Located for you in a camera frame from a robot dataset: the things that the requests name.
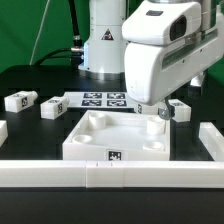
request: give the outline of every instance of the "small white cube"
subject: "small white cube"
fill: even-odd
[[[175,107],[175,116],[172,118],[176,122],[187,122],[191,120],[191,107],[178,99],[169,100],[171,106]]]
[[[0,121],[0,147],[8,137],[7,123],[6,121]]]
[[[67,111],[69,99],[67,97],[53,97],[42,103],[41,118],[55,120]]]
[[[35,91],[26,92],[20,91],[13,95],[7,96],[5,100],[5,110],[9,112],[18,113],[34,104],[34,100],[37,98]]]

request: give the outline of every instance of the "green screen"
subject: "green screen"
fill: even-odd
[[[142,0],[130,0],[131,13]],[[0,72],[14,65],[30,63],[47,0],[0,0]],[[75,0],[81,38],[89,36],[89,0]],[[51,0],[37,45],[34,62],[47,53],[72,46],[72,25],[67,0]],[[44,64],[69,65],[69,59],[47,60]],[[224,62],[212,66],[209,73],[224,83]]]

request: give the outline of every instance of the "black tabletop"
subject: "black tabletop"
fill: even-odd
[[[5,112],[4,97],[36,91],[35,105]],[[86,109],[69,109],[56,120],[40,117],[40,104],[66,91],[126,91],[125,80],[100,81],[79,76],[70,67],[15,66],[0,75],[0,120],[9,137],[2,160],[60,160],[62,143]],[[223,134],[223,86],[208,76],[203,96],[187,97],[183,86],[172,98],[192,107],[191,122],[171,121],[171,160],[212,160],[198,139],[199,124],[210,121]],[[222,189],[174,188],[4,188],[0,189],[0,223],[221,223]]]

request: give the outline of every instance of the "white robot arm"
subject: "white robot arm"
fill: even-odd
[[[166,99],[224,54],[224,17],[216,0],[145,0],[122,34],[131,42],[125,52],[127,92],[147,105]],[[160,117],[170,118],[162,112]]]

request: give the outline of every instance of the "black cable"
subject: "black cable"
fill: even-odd
[[[72,19],[72,25],[73,25],[73,35],[78,36],[79,35],[79,28],[78,28],[78,21],[77,21],[77,15],[76,15],[76,9],[75,9],[75,2],[74,0],[68,0],[69,6],[70,6],[70,13],[71,13],[71,19]]]
[[[80,56],[74,56],[74,55],[64,55],[64,56],[51,56],[51,57],[48,57],[48,58],[45,58],[45,59],[42,59],[42,61],[39,60],[39,63],[35,63],[35,65],[41,65],[45,60],[48,60],[48,59],[57,59],[57,58],[80,58]]]
[[[82,46],[82,40],[80,39],[80,34],[79,34],[79,26],[78,26],[77,14],[76,14],[75,2],[74,0],[68,0],[68,2],[70,6],[72,29],[73,29],[73,35],[74,35],[73,43],[74,43],[74,46],[80,47]]]
[[[51,58],[51,56],[53,56],[55,54],[62,53],[62,52],[71,52],[71,49],[70,48],[62,48],[62,49],[58,49],[58,50],[52,51],[49,54],[45,55],[43,58],[41,58],[38,61],[36,61],[36,63],[34,65],[40,65],[46,59]]]

